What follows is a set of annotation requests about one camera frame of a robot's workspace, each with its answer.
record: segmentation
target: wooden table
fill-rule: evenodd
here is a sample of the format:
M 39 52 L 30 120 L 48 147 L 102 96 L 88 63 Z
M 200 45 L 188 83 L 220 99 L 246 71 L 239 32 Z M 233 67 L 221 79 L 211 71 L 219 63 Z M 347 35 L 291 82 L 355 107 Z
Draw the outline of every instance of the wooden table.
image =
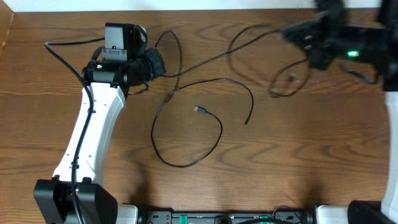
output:
M 374 25 L 374 16 L 375 11 L 357 10 L 351 20 Z M 80 84 L 44 42 L 94 39 L 104 36 L 105 22 L 125 22 L 144 26 L 153 45 L 161 32 L 172 29 L 188 68 L 226 50 L 243 27 L 268 22 L 277 27 L 314 17 L 312 10 L 17 13 L 0 61 L 0 223 L 43 223 L 33 188 L 37 179 L 51 178 L 80 107 Z M 262 31 L 243 35 L 239 43 Z M 100 45 L 55 49 L 80 71 Z M 160 51 L 167 70 L 176 72 L 173 39 L 166 38 Z M 174 210 L 260 211 L 381 200 L 389 121 L 380 86 L 355 84 L 334 65 L 327 72 L 314 71 L 294 97 L 271 98 L 267 87 L 272 76 L 302 57 L 274 35 L 233 55 L 243 75 L 230 72 L 225 58 L 184 75 L 181 85 L 217 77 L 239 80 L 255 99 L 246 127 L 250 97 L 234 84 L 193 86 L 166 105 L 155 138 L 164 158 L 173 163 L 202 156 L 218 137 L 218 123 L 194 112 L 194 105 L 223 122 L 218 147 L 189 169 L 165 166 L 150 142 L 154 115 L 175 80 L 158 78 L 150 91 L 130 96 L 111 138 L 105 189 L 119 202 Z

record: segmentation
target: wood grain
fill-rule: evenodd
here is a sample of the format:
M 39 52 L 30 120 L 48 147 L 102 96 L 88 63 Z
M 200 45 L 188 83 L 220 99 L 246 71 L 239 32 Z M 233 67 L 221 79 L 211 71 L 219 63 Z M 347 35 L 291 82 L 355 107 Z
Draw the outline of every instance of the wood grain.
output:
M 0 0 L 0 58 L 11 27 L 14 13 L 8 8 L 4 1 Z
M 374 16 L 373 10 L 355 10 L 351 20 L 376 26 Z M 284 26 L 313 17 L 311 10 L 16 14 L 0 62 L 0 223 L 43 223 L 32 195 L 34 184 L 51 178 L 78 115 L 81 86 L 46 52 L 44 42 L 101 37 L 105 22 L 128 22 L 144 26 L 153 45 L 162 31 L 173 29 L 181 39 L 183 66 L 188 68 L 226 50 L 245 26 Z M 262 31 L 248 32 L 239 43 Z M 99 45 L 56 51 L 80 70 Z M 177 71 L 174 41 L 166 38 L 160 50 L 168 72 Z M 217 122 L 193 112 L 194 105 L 204 106 L 223 122 L 216 150 L 189 169 L 167 167 L 154 153 L 150 127 L 175 80 L 151 82 L 150 91 L 127 99 L 116 121 L 105 188 L 119 202 L 174 210 L 258 211 L 279 205 L 307 208 L 315 203 L 381 200 L 388 172 L 389 124 L 380 87 L 355 84 L 334 65 L 327 72 L 314 72 L 298 95 L 270 98 L 267 87 L 273 74 L 302 57 L 274 35 L 232 56 L 243 75 L 230 72 L 225 58 L 184 75 L 181 85 L 233 78 L 245 83 L 255 98 L 246 127 L 250 98 L 234 84 L 193 86 L 166 104 L 155 138 L 170 162 L 193 161 L 218 137 Z

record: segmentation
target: usb connector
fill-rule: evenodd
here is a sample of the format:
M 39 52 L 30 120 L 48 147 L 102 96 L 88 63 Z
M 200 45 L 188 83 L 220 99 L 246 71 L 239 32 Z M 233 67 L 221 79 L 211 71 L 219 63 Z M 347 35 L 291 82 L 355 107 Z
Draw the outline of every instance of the usb connector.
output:
M 206 109 L 204 109 L 200 106 L 195 106 L 193 109 L 199 113 L 203 113 L 203 114 L 207 113 Z

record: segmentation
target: white arm cover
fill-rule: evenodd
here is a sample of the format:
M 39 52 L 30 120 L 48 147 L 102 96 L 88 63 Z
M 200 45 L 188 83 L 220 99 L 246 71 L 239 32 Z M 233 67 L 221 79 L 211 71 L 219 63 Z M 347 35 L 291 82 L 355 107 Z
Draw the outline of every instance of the white arm cover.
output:
M 104 162 L 108 152 L 109 140 L 111 139 L 116 118 L 126 99 L 120 87 L 111 88 L 109 83 L 91 83 L 89 89 L 95 101 L 95 113 L 91 116 L 81 145 L 76 181 L 81 182 L 84 177 L 89 177 L 92 183 L 103 185 Z M 61 163 L 53 173 L 53 176 L 59 175 L 61 181 L 71 181 L 72 168 L 70 164 L 75 155 L 77 142 L 87 118 L 88 107 L 88 97 L 83 89 L 79 117 L 73 130 L 72 138 Z
M 391 146 L 387 190 L 381 212 L 398 223 L 398 92 L 386 92 L 386 105 L 390 114 Z

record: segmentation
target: white backdrop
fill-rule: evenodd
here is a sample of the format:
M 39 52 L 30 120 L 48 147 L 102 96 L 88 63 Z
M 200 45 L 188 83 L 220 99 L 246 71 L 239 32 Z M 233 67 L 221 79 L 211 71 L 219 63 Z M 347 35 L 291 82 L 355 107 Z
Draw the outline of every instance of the white backdrop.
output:
M 14 12 L 298 9 L 313 0 L 4 0 Z M 380 0 L 345 0 L 347 7 L 379 7 Z

